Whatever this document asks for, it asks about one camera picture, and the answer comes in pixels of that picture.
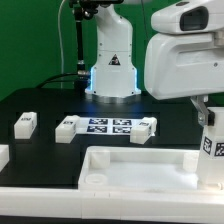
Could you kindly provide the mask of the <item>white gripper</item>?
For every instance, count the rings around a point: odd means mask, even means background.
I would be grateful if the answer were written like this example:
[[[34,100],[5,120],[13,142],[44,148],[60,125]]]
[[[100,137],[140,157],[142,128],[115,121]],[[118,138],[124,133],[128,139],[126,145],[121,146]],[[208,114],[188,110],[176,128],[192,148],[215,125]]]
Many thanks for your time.
[[[192,96],[198,123],[213,126],[207,94],[224,92],[224,47],[212,33],[156,34],[146,50],[144,85],[158,100]]]

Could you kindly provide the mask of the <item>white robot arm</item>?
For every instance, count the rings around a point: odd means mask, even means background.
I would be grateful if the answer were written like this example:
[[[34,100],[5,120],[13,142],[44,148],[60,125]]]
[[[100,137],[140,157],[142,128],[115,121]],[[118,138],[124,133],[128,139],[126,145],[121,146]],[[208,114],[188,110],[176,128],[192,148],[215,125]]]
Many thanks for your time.
[[[97,61],[86,94],[122,102],[140,93],[132,64],[130,22],[116,4],[140,0],[69,0],[82,19],[97,22]],[[215,124],[206,96],[224,92],[224,0],[180,0],[155,12],[148,42],[144,86],[158,100],[189,97],[203,126]]]

